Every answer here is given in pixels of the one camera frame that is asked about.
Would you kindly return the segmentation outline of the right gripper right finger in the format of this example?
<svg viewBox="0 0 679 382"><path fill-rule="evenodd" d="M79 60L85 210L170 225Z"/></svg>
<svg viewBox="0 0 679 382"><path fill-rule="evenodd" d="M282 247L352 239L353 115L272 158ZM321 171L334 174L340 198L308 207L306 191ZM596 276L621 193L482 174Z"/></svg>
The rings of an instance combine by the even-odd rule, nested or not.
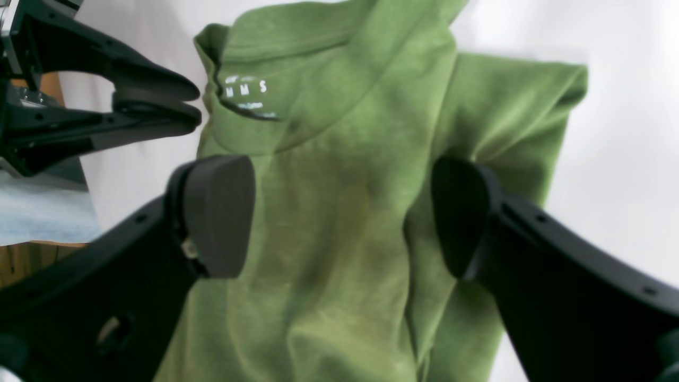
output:
<svg viewBox="0 0 679 382"><path fill-rule="evenodd" d="M576 235L486 166L437 160L451 275L494 297L529 381L677 381L677 287Z"/></svg>

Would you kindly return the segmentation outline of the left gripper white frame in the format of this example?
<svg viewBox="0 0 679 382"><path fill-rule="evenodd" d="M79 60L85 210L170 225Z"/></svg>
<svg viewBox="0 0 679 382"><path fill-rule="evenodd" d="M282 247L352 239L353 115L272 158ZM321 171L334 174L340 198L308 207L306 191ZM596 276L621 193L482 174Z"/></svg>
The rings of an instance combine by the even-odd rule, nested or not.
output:
<svg viewBox="0 0 679 382"><path fill-rule="evenodd" d="M142 89L193 101L197 86L104 32L73 19L83 1L2 1L2 79L36 89L53 72L90 73L116 89ZM15 42L12 32L15 31ZM112 112L66 109L58 75L47 96L15 106L2 85L2 169L32 177L64 160L141 141L187 135L201 112L183 102L116 99Z"/></svg>

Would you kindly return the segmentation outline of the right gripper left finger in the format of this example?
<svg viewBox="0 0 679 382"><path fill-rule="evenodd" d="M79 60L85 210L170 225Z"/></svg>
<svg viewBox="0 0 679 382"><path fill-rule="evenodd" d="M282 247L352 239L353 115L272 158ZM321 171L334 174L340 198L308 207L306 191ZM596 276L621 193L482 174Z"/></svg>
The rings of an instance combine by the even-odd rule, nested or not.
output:
<svg viewBox="0 0 679 382"><path fill-rule="evenodd" d="M2 289L2 369L22 381L151 381L189 291L247 261L256 177L245 155L180 166L99 239Z"/></svg>

